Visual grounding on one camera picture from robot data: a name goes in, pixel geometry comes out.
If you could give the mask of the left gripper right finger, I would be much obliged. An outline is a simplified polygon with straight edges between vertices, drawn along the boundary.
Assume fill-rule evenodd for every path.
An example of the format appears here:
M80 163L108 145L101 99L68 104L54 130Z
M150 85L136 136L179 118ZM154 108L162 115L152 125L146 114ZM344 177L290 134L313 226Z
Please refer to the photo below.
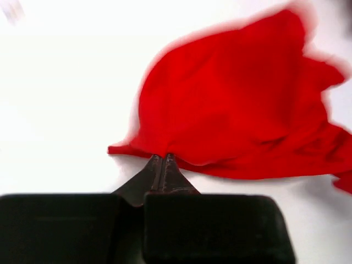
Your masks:
M168 154L144 197L146 263L295 263L276 202L263 195L200 194Z

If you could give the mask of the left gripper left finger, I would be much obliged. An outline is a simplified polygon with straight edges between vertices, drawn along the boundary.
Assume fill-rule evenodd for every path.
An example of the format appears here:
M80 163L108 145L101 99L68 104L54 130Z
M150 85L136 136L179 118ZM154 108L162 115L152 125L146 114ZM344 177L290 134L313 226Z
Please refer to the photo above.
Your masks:
M143 263L143 197L163 159L112 193L1 197L1 263Z

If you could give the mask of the red t shirt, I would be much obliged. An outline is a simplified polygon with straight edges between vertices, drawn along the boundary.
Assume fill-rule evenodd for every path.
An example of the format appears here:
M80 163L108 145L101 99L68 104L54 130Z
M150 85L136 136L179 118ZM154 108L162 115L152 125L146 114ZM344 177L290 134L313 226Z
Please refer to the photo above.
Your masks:
M172 153L184 169L231 179L332 174L351 192L351 133L322 99L348 76L307 55L306 35L283 9L175 47L144 80L137 133L108 153Z

